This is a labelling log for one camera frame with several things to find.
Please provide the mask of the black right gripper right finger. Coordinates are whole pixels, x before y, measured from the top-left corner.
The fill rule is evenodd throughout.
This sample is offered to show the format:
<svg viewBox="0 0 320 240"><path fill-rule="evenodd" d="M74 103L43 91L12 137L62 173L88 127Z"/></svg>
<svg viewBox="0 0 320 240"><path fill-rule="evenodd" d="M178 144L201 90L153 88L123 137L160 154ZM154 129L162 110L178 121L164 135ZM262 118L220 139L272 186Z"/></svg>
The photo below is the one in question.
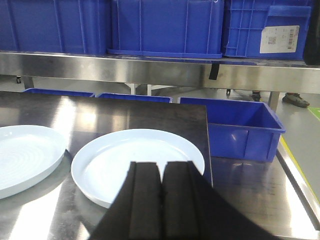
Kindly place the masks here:
<svg viewBox="0 0 320 240"><path fill-rule="evenodd" d="M168 162L162 190L165 240L275 239L223 199L191 161Z"/></svg>

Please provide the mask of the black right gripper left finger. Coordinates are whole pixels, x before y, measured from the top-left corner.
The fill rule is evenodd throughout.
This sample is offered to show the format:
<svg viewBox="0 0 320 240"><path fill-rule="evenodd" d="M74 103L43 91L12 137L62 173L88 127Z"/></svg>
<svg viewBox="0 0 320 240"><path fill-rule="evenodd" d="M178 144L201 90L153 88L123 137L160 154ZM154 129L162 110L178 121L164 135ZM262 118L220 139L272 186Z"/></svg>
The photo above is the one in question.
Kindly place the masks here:
<svg viewBox="0 0 320 240"><path fill-rule="evenodd" d="M160 240L162 185L154 162L131 162L126 179L90 240Z"/></svg>

